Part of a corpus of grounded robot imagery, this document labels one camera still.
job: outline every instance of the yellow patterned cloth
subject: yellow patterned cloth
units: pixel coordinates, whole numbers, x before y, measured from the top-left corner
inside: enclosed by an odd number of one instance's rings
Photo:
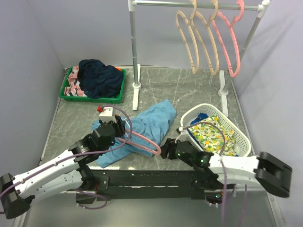
[[[233,136],[234,131],[225,128],[219,121],[217,116],[208,117],[200,122],[209,122],[218,127],[225,136],[225,148],[223,155],[236,156],[235,149],[236,139]],[[223,138],[221,133],[209,124],[198,124],[190,127],[189,132],[193,135],[196,141],[200,144],[206,152],[220,153],[223,146]]]

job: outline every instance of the white laundry basket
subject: white laundry basket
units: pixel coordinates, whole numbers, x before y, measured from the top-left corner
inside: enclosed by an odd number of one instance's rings
[[[233,130],[235,132],[234,137],[236,138],[236,151],[240,157],[246,157],[250,154],[251,144],[250,140],[240,131],[240,129],[235,126],[231,120],[229,120],[221,111],[219,111],[216,107],[211,104],[200,104],[195,106],[194,108],[187,111],[181,118],[181,126],[189,126],[190,123],[198,117],[200,113],[205,113],[209,117],[210,116],[218,116],[220,123],[229,130]],[[198,150],[202,150],[202,148],[197,144],[197,142],[190,136],[187,131],[187,138],[192,145],[194,145]]]

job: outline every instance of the gray marble surface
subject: gray marble surface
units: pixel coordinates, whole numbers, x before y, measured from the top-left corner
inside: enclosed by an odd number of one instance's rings
[[[134,74],[132,69],[126,70],[126,82],[123,102],[118,104],[132,118],[164,99],[168,99],[177,110],[177,117],[171,125],[166,138],[177,137],[176,128],[180,126],[182,115],[192,107],[201,103],[210,103],[221,110],[221,99],[218,95],[219,76],[211,76],[208,70],[199,70],[192,74],[191,70],[167,68],[142,68],[142,89],[139,93],[138,111],[132,110]],[[58,156],[75,141],[91,133],[91,124],[98,119],[98,103],[60,101],[55,121],[50,133],[41,164]],[[232,88],[228,94],[229,119],[245,133],[243,119]],[[89,164],[91,169],[102,169],[96,162]],[[120,170],[192,170],[181,160],[147,157],[132,153],[108,166],[106,169]]]

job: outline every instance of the white rack stand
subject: white rack stand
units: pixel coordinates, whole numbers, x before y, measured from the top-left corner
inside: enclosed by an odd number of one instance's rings
[[[131,20],[131,39],[132,39],[132,52],[133,52],[133,65],[134,65],[134,98],[133,98],[133,110],[138,110],[138,102],[139,102],[139,90],[141,89],[140,83],[140,65],[138,64],[137,60],[137,43],[136,43],[136,29],[135,29],[135,7],[136,6],[166,6],[166,7],[188,7],[192,8],[194,5],[192,2],[173,2],[173,1],[147,1],[147,0],[128,0],[128,10],[130,12],[130,20]],[[245,10],[253,10],[257,11],[258,15],[257,18],[248,34],[245,44],[240,52],[240,60],[242,60],[246,49],[254,36],[257,27],[264,16],[268,6],[270,5],[270,0],[263,0],[260,5],[257,6],[245,6]],[[214,9],[213,3],[204,3],[204,2],[197,2],[197,8],[204,8],[204,9]],[[240,10],[238,4],[227,4],[227,3],[219,3],[219,9],[232,9],[232,10]],[[228,104],[227,104],[227,95],[228,95],[228,88],[232,84],[232,77],[227,75],[225,77],[224,71],[221,70],[219,72],[220,77],[220,90],[219,95],[221,97],[221,105],[222,105],[222,112],[225,116],[228,117]]]

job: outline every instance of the green plastic basket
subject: green plastic basket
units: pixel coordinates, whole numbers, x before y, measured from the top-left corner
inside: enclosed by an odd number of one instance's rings
[[[60,94],[59,94],[60,98],[63,98],[65,101],[72,101],[72,102],[92,102],[92,103],[112,103],[112,104],[121,103],[123,88],[124,88],[124,83],[125,83],[125,75],[126,75],[126,71],[124,69],[122,69],[124,77],[123,77],[123,81],[121,84],[121,90],[120,90],[120,93],[115,98],[88,98],[88,97],[80,97],[80,96],[65,96],[64,88],[70,86],[67,78],[70,75],[71,70],[72,70],[72,68],[68,69],[67,76],[65,78],[64,84],[63,84]]]

